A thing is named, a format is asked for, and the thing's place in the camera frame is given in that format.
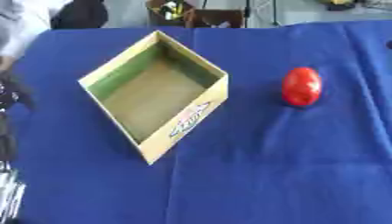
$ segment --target printed logo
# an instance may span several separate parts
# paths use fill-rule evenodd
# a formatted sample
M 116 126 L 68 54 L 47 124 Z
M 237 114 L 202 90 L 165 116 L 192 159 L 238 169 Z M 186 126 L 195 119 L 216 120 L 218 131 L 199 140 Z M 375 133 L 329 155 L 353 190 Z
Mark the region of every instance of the printed logo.
M 201 118 L 201 115 L 203 114 L 204 111 L 206 111 L 206 109 L 210 104 L 211 102 L 206 102 L 199 106 L 191 108 L 185 114 L 185 117 L 179 121 L 177 126 L 171 132 L 170 137 L 175 137 L 178 134 L 184 133 L 187 130 L 193 128 L 196 125 L 196 123 L 198 123 L 199 119 Z

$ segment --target blue cloth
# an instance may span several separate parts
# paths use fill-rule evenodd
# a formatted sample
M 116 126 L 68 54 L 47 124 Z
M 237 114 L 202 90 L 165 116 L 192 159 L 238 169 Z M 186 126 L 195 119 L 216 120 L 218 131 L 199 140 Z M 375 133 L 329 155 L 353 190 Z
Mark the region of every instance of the blue cloth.
M 229 99 L 153 166 L 76 82 L 152 29 L 51 31 L 16 66 L 37 101 L 11 113 L 25 223 L 390 224 L 391 21 L 165 28 L 230 74 Z M 281 100 L 293 67 L 323 79 Z

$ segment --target person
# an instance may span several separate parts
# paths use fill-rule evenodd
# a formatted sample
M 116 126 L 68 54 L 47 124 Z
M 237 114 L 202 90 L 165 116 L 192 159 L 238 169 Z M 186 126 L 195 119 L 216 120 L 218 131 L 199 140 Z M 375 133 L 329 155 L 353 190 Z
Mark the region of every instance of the person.
M 103 0 L 0 0 L 0 72 L 43 32 L 99 28 L 107 20 Z

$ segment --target open box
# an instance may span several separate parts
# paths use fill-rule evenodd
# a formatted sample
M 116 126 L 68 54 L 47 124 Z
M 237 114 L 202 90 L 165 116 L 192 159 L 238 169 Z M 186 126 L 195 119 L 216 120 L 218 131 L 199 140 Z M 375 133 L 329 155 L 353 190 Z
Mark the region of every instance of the open box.
M 151 165 L 228 97 L 228 75 L 161 31 L 79 80 Z

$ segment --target tomato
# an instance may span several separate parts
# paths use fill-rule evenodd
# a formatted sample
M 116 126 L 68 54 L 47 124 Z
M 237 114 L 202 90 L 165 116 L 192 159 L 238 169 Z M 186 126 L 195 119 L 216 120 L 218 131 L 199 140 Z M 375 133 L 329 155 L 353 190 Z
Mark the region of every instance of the tomato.
M 283 79 L 283 98 L 294 106 L 313 104 L 321 94 L 321 77 L 309 67 L 297 67 Z

